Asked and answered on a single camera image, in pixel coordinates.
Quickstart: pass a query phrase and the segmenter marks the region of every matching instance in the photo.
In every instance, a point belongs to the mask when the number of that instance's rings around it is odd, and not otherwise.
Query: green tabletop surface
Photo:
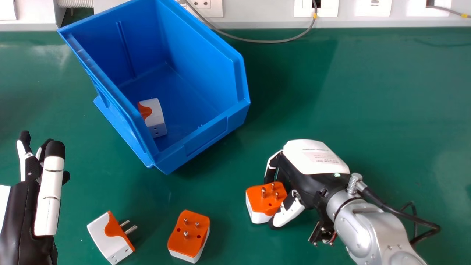
[[[65,143],[72,178],[62,191],[59,265],[108,264],[86,228],[108,210],[138,226],[137,251],[120,264],[187,264],[167,250],[184,209],[211,219],[201,265],[353,265],[339,239],[307,242],[315,211],[278,231],[250,222],[245,189],[262,184],[267,159],[300,138],[325,142],[385,201],[413,200],[420,217],[440,224],[417,246],[430,265],[470,264],[471,28],[315,29],[285,44],[229,43],[245,59],[246,122],[165,176],[95,107],[92,82],[57,33],[0,33],[0,183],[19,181],[21,130],[34,150],[47,138]],[[402,221],[411,237],[413,224]]]

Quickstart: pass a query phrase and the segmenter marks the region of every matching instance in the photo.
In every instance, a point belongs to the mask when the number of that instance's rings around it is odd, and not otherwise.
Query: blue plastic bin
[[[58,30],[92,79],[95,105],[147,167],[169,174],[244,123],[242,56],[174,0],[132,0]],[[152,138],[137,103],[158,98]]]

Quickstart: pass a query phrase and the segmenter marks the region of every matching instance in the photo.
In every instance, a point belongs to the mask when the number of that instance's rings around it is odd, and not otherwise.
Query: wall socket
[[[435,6],[451,8],[452,0],[434,0]],[[434,8],[427,8],[428,0],[408,0],[406,15],[408,17],[447,17],[449,12]]]
[[[357,17],[389,17],[392,0],[357,0],[355,15]]]
[[[319,17],[336,17],[339,14],[339,0],[320,0],[317,8]],[[312,17],[314,8],[312,0],[294,0],[294,17]]]
[[[175,0],[186,10],[188,10],[195,17],[198,17],[193,10],[187,6],[185,0]],[[188,2],[196,9],[203,17],[224,17],[222,11],[222,0],[188,0]]]

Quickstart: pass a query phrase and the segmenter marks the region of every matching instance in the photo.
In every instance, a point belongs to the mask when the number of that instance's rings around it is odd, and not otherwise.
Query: robotic arm
[[[438,233],[440,226],[386,205],[324,143],[289,141],[268,160],[264,182],[275,180],[289,192],[268,222],[272,229],[281,228],[304,209],[315,208],[319,221],[308,239],[314,246],[319,242],[333,246],[339,236],[358,265],[426,265],[413,244]],[[397,215],[432,230],[409,242]]]
[[[64,171],[65,147],[48,139],[36,155],[29,132],[16,143],[21,182],[0,185],[0,265],[56,265],[54,235],[60,210],[62,185],[70,179]]]

